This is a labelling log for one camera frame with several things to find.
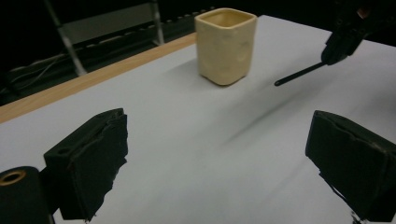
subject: wooden table edge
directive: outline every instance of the wooden table edge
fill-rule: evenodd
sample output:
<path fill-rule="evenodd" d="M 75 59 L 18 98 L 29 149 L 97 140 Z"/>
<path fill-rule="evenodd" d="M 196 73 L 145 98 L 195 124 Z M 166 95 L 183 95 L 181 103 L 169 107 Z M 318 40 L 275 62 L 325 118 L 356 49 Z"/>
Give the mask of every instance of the wooden table edge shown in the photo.
<path fill-rule="evenodd" d="M 157 48 L 149 49 L 125 60 L 93 71 L 85 76 L 74 78 L 18 101 L 0 106 L 0 123 L 15 119 L 45 105 L 52 104 L 67 96 L 76 94 L 79 91 L 83 91 L 91 86 L 130 71 L 138 66 L 152 62 L 179 49 L 186 48 L 194 43 L 195 34 L 186 35 Z"/>

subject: white surface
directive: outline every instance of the white surface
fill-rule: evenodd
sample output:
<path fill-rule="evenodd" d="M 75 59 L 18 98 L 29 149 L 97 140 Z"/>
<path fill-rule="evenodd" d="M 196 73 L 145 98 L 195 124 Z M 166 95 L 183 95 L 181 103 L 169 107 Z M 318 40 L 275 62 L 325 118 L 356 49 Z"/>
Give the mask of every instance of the white surface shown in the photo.
<path fill-rule="evenodd" d="M 273 85 L 318 63 L 329 35 L 260 17 L 252 68 L 227 88 L 198 75 L 195 46 L 177 51 L 1 124 L 0 170 L 44 168 L 44 152 L 123 107 L 128 163 L 92 223 L 351 223 L 304 155 L 309 125 L 319 109 L 396 142 L 396 49 L 364 42 L 341 63 Z"/>

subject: beige cup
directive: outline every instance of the beige cup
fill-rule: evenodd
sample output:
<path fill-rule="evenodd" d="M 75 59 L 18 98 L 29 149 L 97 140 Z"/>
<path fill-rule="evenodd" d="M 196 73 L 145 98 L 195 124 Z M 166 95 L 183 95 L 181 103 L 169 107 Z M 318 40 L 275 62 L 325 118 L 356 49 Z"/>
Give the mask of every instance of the beige cup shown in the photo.
<path fill-rule="evenodd" d="M 198 71 L 218 85 L 231 85 L 247 75 L 257 17 L 219 8 L 195 17 Z"/>

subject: black rod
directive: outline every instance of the black rod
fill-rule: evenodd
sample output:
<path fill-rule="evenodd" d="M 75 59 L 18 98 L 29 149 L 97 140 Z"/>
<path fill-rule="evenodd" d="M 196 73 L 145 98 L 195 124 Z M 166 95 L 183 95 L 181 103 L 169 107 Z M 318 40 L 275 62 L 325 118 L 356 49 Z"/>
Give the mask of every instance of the black rod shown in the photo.
<path fill-rule="evenodd" d="M 326 63 L 317 63 L 317 64 L 314 64 L 314 65 L 312 65 L 310 67 L 305 68 L 304 70 L 301 70 L 300 72 L 294 73 L 294 74 L 292 74 L 292 75 L 290 75 L 288 77 L 283 77 L 280 80 L 275 82 L 275 86 L 280 86 L 280 85 L 283 85 L 283 84 L 285 84 L 287 82 L 290 82 L 290 81 L 294 80 L 295 78 L 303 76 L 303 75 L 305 75 L 305 74 L 307 74 L 307 73 L 309 73 L 311 71 L 314 71 L 315 69 L 318 69 L 318 68 L 320 68 L 321 66 L 323 66 L 325 64 Z"/>

